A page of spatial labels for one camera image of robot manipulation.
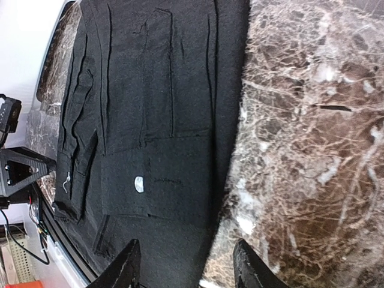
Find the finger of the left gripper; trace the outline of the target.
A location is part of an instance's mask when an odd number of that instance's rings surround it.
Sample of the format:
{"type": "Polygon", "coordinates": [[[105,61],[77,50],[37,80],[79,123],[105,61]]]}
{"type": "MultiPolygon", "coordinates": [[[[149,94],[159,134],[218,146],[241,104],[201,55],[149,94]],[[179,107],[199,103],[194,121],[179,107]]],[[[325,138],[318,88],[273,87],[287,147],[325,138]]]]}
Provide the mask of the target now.
{"type": "Polygon", "coordinates": [[[26,147],[1,149],[1,197],[10,197],[56,169],[56,161],[26,147]]]}

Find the black long sleeve shirt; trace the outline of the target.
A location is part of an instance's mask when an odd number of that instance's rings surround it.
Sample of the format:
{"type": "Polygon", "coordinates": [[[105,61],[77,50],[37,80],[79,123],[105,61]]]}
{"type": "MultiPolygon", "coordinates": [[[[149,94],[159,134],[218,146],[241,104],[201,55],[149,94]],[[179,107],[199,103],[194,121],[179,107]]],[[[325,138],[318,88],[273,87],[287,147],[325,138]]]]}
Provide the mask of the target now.
{"type": "Polygon", "coordinates": [[[81,1],[55,219],[101,273],[132,240],[145,287],[197,287],[237,133],[248,1],[81,1]]]}

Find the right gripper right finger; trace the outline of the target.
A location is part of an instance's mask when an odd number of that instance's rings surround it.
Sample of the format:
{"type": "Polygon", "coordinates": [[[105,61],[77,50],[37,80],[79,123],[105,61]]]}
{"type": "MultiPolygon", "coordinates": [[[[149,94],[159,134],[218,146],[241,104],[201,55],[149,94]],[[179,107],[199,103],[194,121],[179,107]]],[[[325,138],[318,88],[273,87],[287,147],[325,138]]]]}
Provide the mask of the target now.
{"type": "Polygon", "coordinates": [[[235,244],[233,269],[237,288],[289,288],[244,239],[237,240],[235,244]]]}

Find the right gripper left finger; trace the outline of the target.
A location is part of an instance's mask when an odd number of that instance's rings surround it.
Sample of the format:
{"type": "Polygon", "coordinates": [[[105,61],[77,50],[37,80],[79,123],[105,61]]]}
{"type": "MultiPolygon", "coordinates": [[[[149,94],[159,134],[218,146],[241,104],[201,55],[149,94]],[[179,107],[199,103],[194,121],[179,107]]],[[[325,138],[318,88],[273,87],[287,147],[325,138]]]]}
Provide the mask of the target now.
{"type": "Polygon", "coordinates": [[[140,242],[132,239],[89,288],[140,287],[140,242]]]}

